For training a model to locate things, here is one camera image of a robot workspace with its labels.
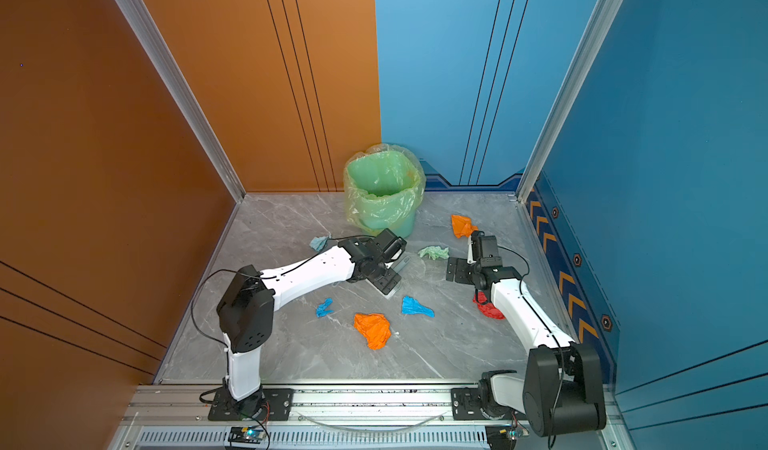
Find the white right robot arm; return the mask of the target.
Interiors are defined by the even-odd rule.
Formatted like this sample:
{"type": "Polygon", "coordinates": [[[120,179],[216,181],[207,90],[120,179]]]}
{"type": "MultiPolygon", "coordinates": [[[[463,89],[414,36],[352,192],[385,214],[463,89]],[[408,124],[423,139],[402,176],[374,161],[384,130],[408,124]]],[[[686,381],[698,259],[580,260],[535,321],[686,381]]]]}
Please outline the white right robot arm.
{"type": "Polygon", "coordinates": [[[604,429],[607,414],[597,351],[576,342],[546,314],[523,275],[503,264],[494,236],[473,231],[467,263],[476,301],[500,311],[528,351],[522,377],[513,371],[483,374],[478,388],[484,413],[501,418],[520,411],[536,435],[551,441],[604,429]]]}

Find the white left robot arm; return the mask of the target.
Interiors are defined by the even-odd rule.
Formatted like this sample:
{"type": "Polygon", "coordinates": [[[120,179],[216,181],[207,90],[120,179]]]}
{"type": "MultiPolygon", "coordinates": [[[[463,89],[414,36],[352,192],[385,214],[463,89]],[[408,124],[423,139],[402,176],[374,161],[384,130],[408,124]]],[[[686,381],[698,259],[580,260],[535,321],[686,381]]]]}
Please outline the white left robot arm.
{"type": "Polygon", "coordinates": [[[225,388],[234,401],[257,395],[261,346],[270,338],[274,314],[288,303],[325,286],[366,281],[385,297],[401,276],[393,265],[407,247],[404,238],[385,229],[375,236],[338,239],[329,248],[283,267],[258,270],[252,265],[232,272],[216,313],[226,347],[225,388]]]}

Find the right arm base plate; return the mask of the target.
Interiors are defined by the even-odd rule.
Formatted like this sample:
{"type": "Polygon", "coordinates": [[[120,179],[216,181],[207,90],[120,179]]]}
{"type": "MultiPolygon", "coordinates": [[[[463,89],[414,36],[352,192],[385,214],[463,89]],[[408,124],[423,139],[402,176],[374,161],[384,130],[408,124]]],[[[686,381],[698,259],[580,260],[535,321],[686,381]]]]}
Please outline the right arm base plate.
{"type": "Polygon", "coordinates": [[[481,405],[480,391],[472,387],[450,390],[452,417],[455,421],[494,420],[481,405]]]}

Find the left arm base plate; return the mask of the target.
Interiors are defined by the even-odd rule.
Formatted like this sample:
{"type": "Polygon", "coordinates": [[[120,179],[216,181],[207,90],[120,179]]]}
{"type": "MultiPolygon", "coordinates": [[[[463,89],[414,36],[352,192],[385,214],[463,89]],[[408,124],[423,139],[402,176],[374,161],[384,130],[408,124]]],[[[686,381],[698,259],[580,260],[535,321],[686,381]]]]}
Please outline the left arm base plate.
{"type": "Polygon", "coordinates": [[[201,395],[201,402],[209,405],[209,421],[287,421],[293,399],[294,390],[291,388],[260,388],[240,401],[230,394],[226,386],[216,388],[210,401],[201,395]]]}

